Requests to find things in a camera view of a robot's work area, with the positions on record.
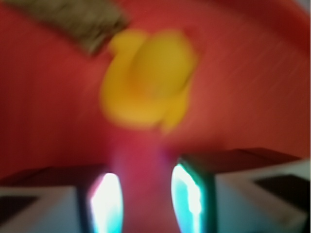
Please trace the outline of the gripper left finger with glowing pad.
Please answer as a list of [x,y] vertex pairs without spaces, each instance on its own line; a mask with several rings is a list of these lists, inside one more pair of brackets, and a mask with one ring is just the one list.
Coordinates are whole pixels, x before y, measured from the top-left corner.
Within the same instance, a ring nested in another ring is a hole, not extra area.
[[123,197],[105,165],[26,169],[0,181],[3,233],[120,233]]

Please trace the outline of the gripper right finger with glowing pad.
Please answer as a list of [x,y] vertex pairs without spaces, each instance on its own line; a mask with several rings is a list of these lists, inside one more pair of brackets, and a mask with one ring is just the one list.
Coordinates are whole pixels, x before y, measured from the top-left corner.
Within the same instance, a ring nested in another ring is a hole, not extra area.
[[183,233],[311,230],[311,162],[274,150],[182,154],[171,196]]

